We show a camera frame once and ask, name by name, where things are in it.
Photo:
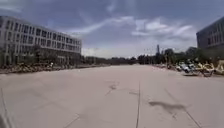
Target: sky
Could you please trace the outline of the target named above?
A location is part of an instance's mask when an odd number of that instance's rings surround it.
[[[152,55],[185,51],[196,32],[224,16],[224,0],[0,0],[13,16],[82,39],[82,54]]]

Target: building facade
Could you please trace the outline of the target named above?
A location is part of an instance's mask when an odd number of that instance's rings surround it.
[[[82,42],[20,19],[0,16],[1,63],[8,65],[26,61],[35,56],[36,48],[42,58],[56,56],[60,64],[74,64],[79,61]]]
[[[197,32],[197,43],[208,57],[224,59],[224,17]]]

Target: stain on pavement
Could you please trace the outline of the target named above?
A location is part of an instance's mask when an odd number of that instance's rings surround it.
[[[165,102],[160,102],[160,101],[151,101],[149,102],[149,105],[151,106],[160,106],[162,107],[165,111],[167,111],[170,114],[174,114],[175,110],[186,110],[186,107],[181,104],[169,104]]]

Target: concrete ground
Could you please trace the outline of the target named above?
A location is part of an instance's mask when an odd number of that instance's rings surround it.
[[[138,103],[138,128],[224,127],[221,77],[112,66],[1,75],[0,87],[15,128],[136,128]]]

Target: white building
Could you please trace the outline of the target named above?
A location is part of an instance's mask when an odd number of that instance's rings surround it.
[[[43,57],[56,55],[61,63],[76,63],[81,55],[82,42],[20,19],[0,16],[0,48],[4,53],[0,61],[5,64],[25,61],[27,56],[34,56],[34,46],[40,47]]]

